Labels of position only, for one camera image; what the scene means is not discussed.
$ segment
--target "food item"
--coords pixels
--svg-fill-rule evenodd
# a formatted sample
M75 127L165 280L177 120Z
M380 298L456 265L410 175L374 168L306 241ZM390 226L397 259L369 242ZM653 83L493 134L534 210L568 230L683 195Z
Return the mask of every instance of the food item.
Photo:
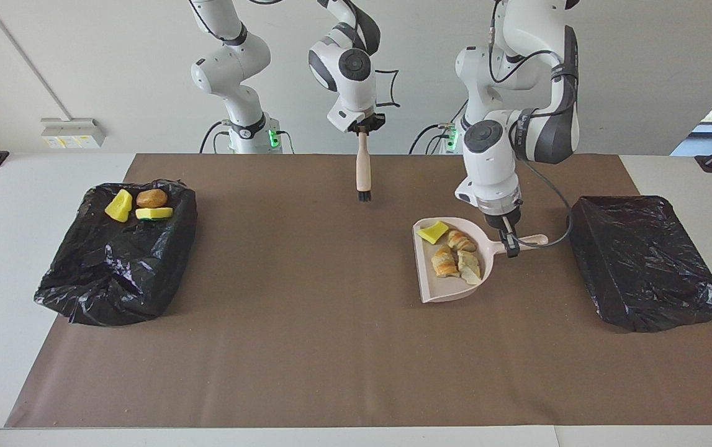
M139 207L164 207L168 203L168 195L162 189L149 189L138 194Z
M477 286L480 284L480 261L468 251L458 250L457 269L461 272L461 278L466 284Z
M105 208L105 214L119 222L126 222L129 219L129 212L132 211L132 195L121 189L115 195L114 200Z
M135 210L138 220L165 220L174 215L171 207L142 207Z
M418 234L419 237L423 238L429 243L435 244L438 242L439 238L441 238L448 230L449 227L447 227L446 223L443 223L440 220L436 220L436 223L434 223L432 227L417 230L416 234Z
M448 276L460 277L461 273L457 271L455 258L448 246L443 246L436 251L435 255L430 258L433 263L433 269L436 271L436 276L446 278Z
M477 251L477 246L458 230L453 230L447 234L447 245L453 250Z

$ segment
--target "sponge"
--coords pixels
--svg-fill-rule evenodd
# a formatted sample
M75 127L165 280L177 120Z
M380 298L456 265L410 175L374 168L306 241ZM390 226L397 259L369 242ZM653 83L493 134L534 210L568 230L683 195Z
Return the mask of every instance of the sponge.
M174 215L174 209L169 207L142 207L135 210L138 220L163 220Z
M119 222L126 222L129 219L129 212L132 211L132 195L126 189L121 189L115 195L114 200L105 208L105 214Z
M429 243L435 244L438 242L438 238L441 238L448 230L449 227L447 227L446 223L437 220L432 227L417 230L416 234L418 234L419 237L423 238Z

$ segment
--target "brown table cover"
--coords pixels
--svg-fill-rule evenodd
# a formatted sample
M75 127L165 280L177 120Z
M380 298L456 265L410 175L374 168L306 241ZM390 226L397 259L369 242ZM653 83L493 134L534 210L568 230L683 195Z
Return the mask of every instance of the brown table cover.
M6 426L712 424L712 323L657 334L603 323L568 243L497 258L471 297L423 305L412 224L483 222L453 197L463 163L373 156L368 204L354 165L138 155L126 181L181 179L197 192L182 286L154 322L58 317ZM558 237L562 203L517 170L520 235ZM617 156L541 170L570 201L638 193Z

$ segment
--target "croissant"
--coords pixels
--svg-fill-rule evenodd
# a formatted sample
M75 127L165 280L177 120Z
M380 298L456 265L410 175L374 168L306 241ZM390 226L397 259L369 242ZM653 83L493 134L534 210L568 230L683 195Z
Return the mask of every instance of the croissant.
M477 251L477 246L458 230L447 233L447 245L453 250Z
M480 284L480 261L468 251L458 250L457 269L466 284L476 286Z
M452 251L449 250L448 246L443 246L436 251L430 260L433 263L433 269L436 271L436 276L439 278L446 278L448 276L461 277L461 273L457 271L457 265L455 264L455 258L453 258Z

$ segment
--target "table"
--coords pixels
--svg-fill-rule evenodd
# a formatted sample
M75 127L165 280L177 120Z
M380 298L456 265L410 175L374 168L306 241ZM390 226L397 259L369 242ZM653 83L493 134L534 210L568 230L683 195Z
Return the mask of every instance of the table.
M132 155L16 155L0 169L0 427L23 384L54 314L30 302L9 297L29 295L74 218L79 198L93 184L120 181ZM643 194L659 194L673 203L712 270L712 176L691 159L624 156ZM54 190L52 184L61 184ZM49 219L40 210L50 209ZM683 445L705 445L712 427L486 427L463 429L330 429L330 430L0 430L0 443L40 443L85 440L168 445L193 438L199 443L329 445L336 443L430 445L453 439L464 445L624 445L633 436L639 445L659 445L663 439Z

